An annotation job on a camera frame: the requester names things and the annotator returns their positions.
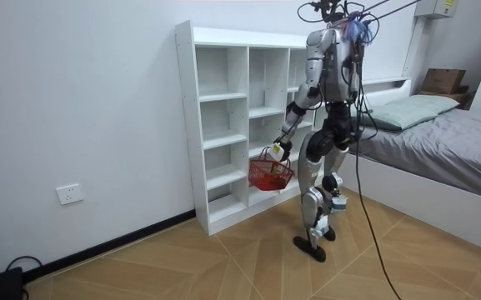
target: robot leg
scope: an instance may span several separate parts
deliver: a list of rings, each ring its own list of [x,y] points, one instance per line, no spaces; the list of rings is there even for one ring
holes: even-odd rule
[[[293,243],[319,262],[325,262],[325,251],[319,246],[319,239],[325,236],[331,240],[330,237],[334,237],[334,231],[329,227],[330,200],[324,196],[322,189],[315,187],[322,166],[321,156],[316,162],[316,159],[310,159],[307,155],[307,147],[315,134],[319,134],[319,132],[311,132],[304,139],[298,160],[301,213],[308,240],[295,237]]]
[[[331,151],[325,156],[325,166],[322,186],[326,191],[325,196],[332,199],[331,210],[333,213],[342,212],[346,210],[348,198],[340,193],[343,186],[342,178],[337,174],[337,171],[342,167],[343,160],[349,152],[349,148],[340,149],[333,147]]]

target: black baseboard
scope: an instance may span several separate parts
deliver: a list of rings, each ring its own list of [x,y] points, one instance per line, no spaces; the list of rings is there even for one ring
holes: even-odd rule
[[[70,267],[74,264],[83,262],[87,259],[96,257],[101,255],[102,253],[112,251],[116,248],[120,248],[123,245],[127,245],[128,243],[135,242],[141,238],[145,238],[149,235],[154,233],[158,233],[161,230],[166,228],[170,228],[171,226],[177,225],[179,223],[185,222],[191,218],[196,217],[196,211],[191,210],[189,212],[181,213],[175,217],[171,217],[164,221],[158,222],[151,226],[147,226],[146,228],[139,229],[135,232],[128,233],[124,236],[114,238],[108,242],[104,242],[97,246],[88,248],[81,252],[77,252],[70,256],[58,259],[51,263],[46,263],[41,267],[34,268],[32,270],[26,271],[23,273],[23,283],[27,284],[30,283],[42,276],[46,276],[51,273],[55,273],[56,271],[62,270],[64,268]]]

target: humanoid robot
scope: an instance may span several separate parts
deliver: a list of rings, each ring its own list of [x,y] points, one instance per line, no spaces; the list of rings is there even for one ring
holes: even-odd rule
[[[347,198],[340,193],[342,178],[338,176],[350,143],[358,138],[352,126],[350,108],[358,96],[358,69],[362,66],[363,46],[343,38],[338,23],[344,15],[335,12],[340,0],[310,3],[322,10],[327,28],[312,32],[307,38],[307,80],[301,84],[296,100],[288,106],[282,135],[275,141],[271,154],[279,161],[290,155],[290,139],[308,110],[325,104],[328,117],[321,130],[311,132],[301,145],[298,160],[298,181],[301,210],[307,238],[295,237],[293,243],[320,262],[326,259],[319,239],[334,241],[335,231],[329,226],[332,209],[345,209]],[[323,189],[316,187],[324,159]]]

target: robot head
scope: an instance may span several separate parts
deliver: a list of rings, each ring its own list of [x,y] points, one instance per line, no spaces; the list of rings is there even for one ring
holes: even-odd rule
[[[337,12],[338,3],[341,0],[320,0],[320,2],[311,2],[314,11],[322,11],[322,19],[326,23],[333,23],[345,17],[343,12]]]

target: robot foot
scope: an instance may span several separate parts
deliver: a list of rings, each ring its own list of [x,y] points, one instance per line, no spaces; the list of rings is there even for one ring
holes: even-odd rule
[[[332,227],[329,228],[329,231],[323,235],[327,238],[328,241],[334,242],[337,239],[337,233],[334,231]]]
[[[306,240],[302,237],[295,237],[293,239],[293,244],[296,245],[301,251],[307,253],[308,255],[312,256],[317,261],[323,263],[325,262],[325,250],[322,247],[318,247],[313,249],[310,245],[310,241]]]

